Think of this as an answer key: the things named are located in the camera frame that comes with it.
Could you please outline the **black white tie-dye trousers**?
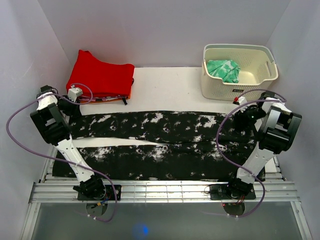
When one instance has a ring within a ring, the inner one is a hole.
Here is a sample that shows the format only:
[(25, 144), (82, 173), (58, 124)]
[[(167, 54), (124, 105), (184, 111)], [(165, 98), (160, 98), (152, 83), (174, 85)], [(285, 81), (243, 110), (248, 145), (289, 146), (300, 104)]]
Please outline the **black white tie-dye trousers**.
[(256, 145), (254, 128), (237, 132), (232, 118), (215, 112), (117, 112), (68, 122), (74, 141), (134, 141), (78, 148), (90, 167), (112, 180), (227, 181)]

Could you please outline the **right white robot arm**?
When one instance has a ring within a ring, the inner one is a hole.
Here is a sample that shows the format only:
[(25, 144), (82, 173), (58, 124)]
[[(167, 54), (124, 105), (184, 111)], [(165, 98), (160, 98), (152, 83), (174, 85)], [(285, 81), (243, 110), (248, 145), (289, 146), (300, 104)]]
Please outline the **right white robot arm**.
[(255, 176), (270, 159), (287, 151), (295, 139), (302, 116), (289, 110), (276, 95), (264, 90), (257, 104), (242, 107), (234, 114), (234, 129), (242, 132), (254, 128), (256, 145), (226, 185), (226, 194), (232, 199), (251, 193)]

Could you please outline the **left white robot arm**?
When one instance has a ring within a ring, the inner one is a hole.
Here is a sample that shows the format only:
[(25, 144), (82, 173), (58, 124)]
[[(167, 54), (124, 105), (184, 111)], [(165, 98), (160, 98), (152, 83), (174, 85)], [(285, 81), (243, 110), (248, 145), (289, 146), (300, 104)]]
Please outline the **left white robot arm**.
[(44, 141), (53, 145), (69, 162), (79, 182), (73, 189), (89, 199), (100, 200), (106, 195), (106, 187), (74, 146), (72, 130), (66, 119), (67, 116), (81, 116), (77, 100), (81, 94), (82, 90), (75, 87), (69, 89), (68, 95), (60, 97), (55, 88), (45, 85), (36, 96), (38, 107), (30, 117)]

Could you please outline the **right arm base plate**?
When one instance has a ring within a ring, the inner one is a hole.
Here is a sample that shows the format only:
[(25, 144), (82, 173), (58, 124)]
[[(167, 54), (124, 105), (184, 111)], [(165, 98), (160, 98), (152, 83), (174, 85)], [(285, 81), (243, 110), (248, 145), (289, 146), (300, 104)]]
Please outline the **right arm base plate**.
[(210, 184), (204, 188), (204, 193), (210, 195), (211, 200), (255, 200), (256, 194), (252, 187), (242, 190), (231, 186), (229, 183)]

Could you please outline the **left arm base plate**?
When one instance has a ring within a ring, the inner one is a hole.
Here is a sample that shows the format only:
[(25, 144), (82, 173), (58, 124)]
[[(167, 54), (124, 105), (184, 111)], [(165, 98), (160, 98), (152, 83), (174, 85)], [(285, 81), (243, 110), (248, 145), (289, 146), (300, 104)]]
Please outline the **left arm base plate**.
[(98, 197), (98, 198), (87, 197), (82, 193), (78, 193), (76, 199), (78, 201), (100, 201), (101, 202), (101, 201), (114, 201), (115, 199), (119, 201), (121, 199), (122, 185), (115, 184), (114, 188), (116, 192), (116, 197), (115, 197), (115, 193), (113, 191), (112, 186), (110, 184), (106, 184), (104, 194), (101, 197)]

